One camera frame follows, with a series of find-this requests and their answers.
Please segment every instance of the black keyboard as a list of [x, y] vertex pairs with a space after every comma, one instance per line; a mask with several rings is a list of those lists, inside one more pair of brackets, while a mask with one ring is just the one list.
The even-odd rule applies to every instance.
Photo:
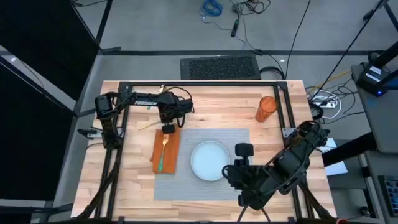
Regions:
[[379, 181], [390, 216], [398, 217], [398, 177], [379, 176]]

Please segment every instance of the gold fork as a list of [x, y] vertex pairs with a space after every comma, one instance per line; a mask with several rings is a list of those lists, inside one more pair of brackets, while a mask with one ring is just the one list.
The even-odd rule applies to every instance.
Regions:
[[163, 149], [162, 149], [162, 157], [160, 158], [160, 163], [157, 168], [157, 171], [162, 172], [163, 170], [163, 155], [164, 155], [164, 147], [166, 146], [167, 142], [169, 141], [169, 135], [163, 134]]

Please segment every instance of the gray floor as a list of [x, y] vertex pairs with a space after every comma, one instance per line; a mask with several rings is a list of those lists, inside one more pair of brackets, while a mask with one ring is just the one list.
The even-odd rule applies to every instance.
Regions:
[[[83, 4], [96, 0], [81, 0]], [[214, 24], [201, 21], [199, 7], [203, 1], [194, 0], [114, 0], [109, 20], [105, 28], [102, 48], [121, 46], [123, 50], [249, 50], [238, 39], [233, 39], [229, 31], [219, 30]], [[221, 27], [230, 29], [236, 18], [231, 12], [231, 3], [220, 0], [224, 5], [223, 14], [215, 21]], [[301, 30], [297, 36], [294, 50], [345, 50], [361, 28], [363, 15], [377, 0], [316, 0], [312, 1]], [[301, 20], [307, 0], [273, 0], [270, 8], [261, 15], [245, 17], [247, 38], [255, 48], [264, 50], [290, 50], [295, 31]], [[392, 10], [398, 15], [398, 2], [391, 1]], [[90, 31], [95, 36], [105, 9], [105, 3], [88, 7], [79, 7]], [[242, 22], [238, 37], [244, 39]], [[382, 50], [398, 39], [395, 30], [384, 10], [377, 11], [367, 28], [361, 34], [352, 50]], [[91, 73], [85, 95], [84, 109], [93, 107], [93, 99], [100, 93], [103, 80], [178, 80], [180, 79], [181, 58], [195, 56], [101, 56], [97, 58]], [[287, 56], [275, 58], [285, 70]], [[305, 86], [322, 83], [331, 72], [339, 56], [292, 56], [289, 63], [288, 79], [303, 80]], [[366, 57], [348, 56], [341, 62], [335, 75], [348, 70], [352, 64], [360, 63]], [[274, 65], [268, 56], [257, 56], [259, 67]], [[389, 64], [391, 70], [398, 68], [398, 62]], [[344, 76], [328, 86], [345, 82]], [[275, 79], [271, 73], [262, 74], [262, 79]], [[353, 91], [353, 82], [347, 85]], [[353, 102], [348, 96], [342, 100], [343, 110]], [[350, 112], [362, 111], [360, 99]], [[76, 128], [91, 126], [93, 116], [75, 121]], [[370, 131], [364, 114], [350, 116], [325, 126], [331, 129], [330, 136], [336, 139], [353, 139]], [[57, 198], [54, 205], [72, 203], [75, 198], [80, 170], [84, 160], [84, 148], [87, 140], [73, 134], [68, 156], [63, 167]], [[337, 192], [334, 197], [344, 195]], [[339, 212], [341, 216], [352, 217], [349, 213]], [[64, 213], [53, 216], [53, 220], [68, 218]]]

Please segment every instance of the power strip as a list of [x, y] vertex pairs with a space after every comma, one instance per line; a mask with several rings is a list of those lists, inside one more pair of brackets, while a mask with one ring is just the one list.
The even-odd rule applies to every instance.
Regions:
[[330, 103], [328, 102], [326, 105], [321, 105], [322, 102], [314, 102], [316, 105], [320, 106], [321, 108], [335, 108], [336, 103]]

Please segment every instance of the wooden tabletop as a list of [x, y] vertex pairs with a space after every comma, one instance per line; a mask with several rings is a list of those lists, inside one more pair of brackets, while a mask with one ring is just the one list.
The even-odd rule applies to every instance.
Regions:
[[[286, 81], [296, 125], [311, 120], [307, 97], [301, 80]], [[118, 81], [106, 81], [101, 92], [117, 91]], [[264, 123], [254, 119], [259, 101], [263, 96], [274, 96], [271, 86], [183, 86], [192, 94], [195, 114], [189, 114], [183, 128], [248, 128], [250, 140], [254, 145], [254, 164], [265, 164], [283, 148], [282, 136], [277, 113], [271, 115]], [[158, 93], [159, 86], [135, 86], [134, 91]], [[171, 90], [178, 96], [188, 98], [181, 90]], [[289, 126], [285, 110], [283, 92], [280, 91], [286, 126]], [[168, 221], [236, 221], [242, 210], [237, 200], [231, 201], [155, 201], [155, 174], [149, 161], [153, 146], [155, 130], [161, 124], [139, 131], [138, 129], [159, 120], [157, 108], [132, 106], [129, 111], [125, 133], [121, 170], [114, 204], [113, 219], [125, 216], [126, 220], [168, 220]], [[100, 128], [100, 122], [94, 120], [94, 127]], [[80, 182], [73, 206], [72, 216], [83, 211], [97, 192], [103, 169], [105, 149], [102, 145], [90, 147], [86, 152]], [[325, 174], [322, 156], [314, 151], [310, 156], [308, 168], [308, 185], [317, 200], [336, 216], [328, 180]], [[299, 191], [302, 213], [306, 217], [305, 202]], [[104, 197], [102, 209], [105, 216], [108, 204], [108, 193]], [[291, 194], [281, 195], [276, 192], [264, 207], [272, 221], [287, 221], [295, 217]], [[264, 221], [261, 211], [250, 208], [242, 221]]]

